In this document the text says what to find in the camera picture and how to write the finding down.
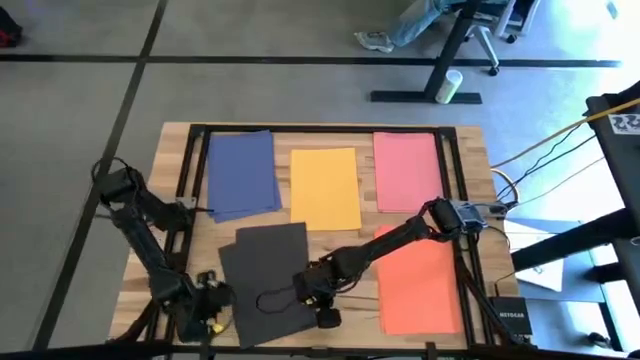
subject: white cable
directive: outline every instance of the white cable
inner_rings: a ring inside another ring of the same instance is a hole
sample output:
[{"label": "white cable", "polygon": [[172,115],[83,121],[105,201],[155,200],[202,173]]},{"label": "white cable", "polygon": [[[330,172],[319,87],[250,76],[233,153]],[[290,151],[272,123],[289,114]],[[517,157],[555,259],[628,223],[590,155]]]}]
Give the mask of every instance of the white cable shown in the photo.
[{"label": "white cable", "polygon": [[582,169],[578,170],[577,172],[575,172],[573,175],[569,176],[568,178],[566,178],[566,179],[562,180],[558,185],[556,185],[556,186],[552,187],[551,189],[549,189],[549,190],[547,190],[547,191],[543,192],[542,194],[540,194],[540,195],[538,195],[538,196],[536,196],[536,197],[533,197],[533,198],[531,198],[531,199],[529,199],[529,200],[527,200],[527,201],[525,201],[525,202],[523,202],[523,203],[518,204],[516,207],[520,207],[520,206],[522,206],[522,205],[528,204],[528,203],[530,203],[530,202],[532,202],[532,201],[536,201],[536,200],[540,199],[541,197],[548,195],[550,192],[552,192],[553,190],[555,190],[555,189],[559,188],[559,187],[560,187],[560,186],[562,186],[564,183],[566,183],[567,181],[571,180],[573,177],[577,176],[577,175],[578,175],[578,174],[580,174],[581,172],[583,172],[583,171],[587,170],[587,169],[588,169],[588,168],[590,168],[591,166],[595,165],[596,163],[598,163],[598,162],[599,162],[599,161],[601,161],[602,159],[604,159],[604,156],[603,156],[603,157],[601,157],[600,159],[598,159],[598,160],[596,160],[596,161],[594,161],[594,162],[590,163],[589,165],[587,165],[587,166],[583,167]]}]

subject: sneaker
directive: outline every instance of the sneaker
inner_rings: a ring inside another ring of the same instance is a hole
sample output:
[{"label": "sneaker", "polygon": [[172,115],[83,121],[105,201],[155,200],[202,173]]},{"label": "sneaker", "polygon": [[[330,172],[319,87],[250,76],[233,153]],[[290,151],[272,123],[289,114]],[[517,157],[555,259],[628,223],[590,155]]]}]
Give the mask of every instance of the sneaker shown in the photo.
[{"label": "sneaker", "polygon": [[360,45],[367,50],[378,50],[388,54],[395,47],[389,36],[384,32],[357,32],[354,35]]}]

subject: qr code label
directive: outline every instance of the qr code label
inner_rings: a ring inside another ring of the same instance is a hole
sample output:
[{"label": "qr code label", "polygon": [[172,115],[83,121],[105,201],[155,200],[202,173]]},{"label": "qr code label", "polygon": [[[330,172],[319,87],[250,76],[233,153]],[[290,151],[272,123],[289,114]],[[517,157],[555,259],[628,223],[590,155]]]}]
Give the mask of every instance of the qr code label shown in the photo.
[{"label": "qr code label", "polygon": [[609,115],[611,128],[618,135],[640,135],[640,114]]}]

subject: jeans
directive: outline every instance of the jeans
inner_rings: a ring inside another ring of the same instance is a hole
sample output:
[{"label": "jeans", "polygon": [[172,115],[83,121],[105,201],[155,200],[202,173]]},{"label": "jeans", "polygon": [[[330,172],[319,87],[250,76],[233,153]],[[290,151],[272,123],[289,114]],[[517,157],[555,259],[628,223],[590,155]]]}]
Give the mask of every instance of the jeans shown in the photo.
[{"label": "jeans", "polygon": [[[388,32],[395,46],[405,46],[415,40],[431,23],[451,5],[466,0],[415,0]],[[485,3],[507,3],[508,0],[488,0]]]}]

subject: table leg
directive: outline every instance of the table leg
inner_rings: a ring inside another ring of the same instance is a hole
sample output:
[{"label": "table leg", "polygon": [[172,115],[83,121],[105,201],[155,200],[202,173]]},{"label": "table leg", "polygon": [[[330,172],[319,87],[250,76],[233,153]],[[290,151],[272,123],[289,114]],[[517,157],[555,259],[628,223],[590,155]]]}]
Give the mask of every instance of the table leg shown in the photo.
[{"label": "table leg", "polygon": [[587,278],[600,284],[624,279],[620,263],[594,266],[587,272]]},{"label": "table leg", "polygon": [[516,272],[529,269],[608,244],[616,238],[632,238],[636,234],[630,211],[620,209],[514,252],[511,254],[513,268]]},{"label": "table leg", "polygon": [[[435,103],[436,94],[445,79],[447,70],[453,62],[460,45],[463,43],[467,31],[473,22],[473,16],[480,7],[481,0],[467,0],[458,15],[447,42],[444,44],[440,56],[436,61],[433,72],[424,91],[381,91],[371,92],[372,102],[404,102],[404,103]],[[479,93],[456,93],[451,99],[452,104],[482,104]]]}]

